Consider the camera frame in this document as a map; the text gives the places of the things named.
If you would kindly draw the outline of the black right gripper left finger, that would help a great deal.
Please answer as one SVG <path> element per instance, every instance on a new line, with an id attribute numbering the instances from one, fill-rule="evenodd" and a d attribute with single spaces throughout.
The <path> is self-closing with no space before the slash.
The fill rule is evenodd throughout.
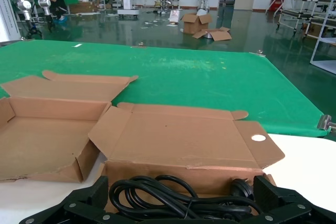
<path id="1" fill-rule="evenodd" d="M 20 221 L 26 223 L 135 223 L 105 211 L 108 178 L 100 176 L 90 187 L 73 190 L 61 203 Z"/>

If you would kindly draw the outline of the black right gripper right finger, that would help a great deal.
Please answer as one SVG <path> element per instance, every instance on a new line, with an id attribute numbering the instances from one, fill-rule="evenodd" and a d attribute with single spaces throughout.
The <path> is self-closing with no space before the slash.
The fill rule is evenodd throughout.
<path id="1" fill-rule="evenodd" d="M 254 177 L 253 189 L 262 213 L 241 223 L 335 223 L 334 212 L 312 204 L 295 190 L 274 186 L 265 177 Z"/>

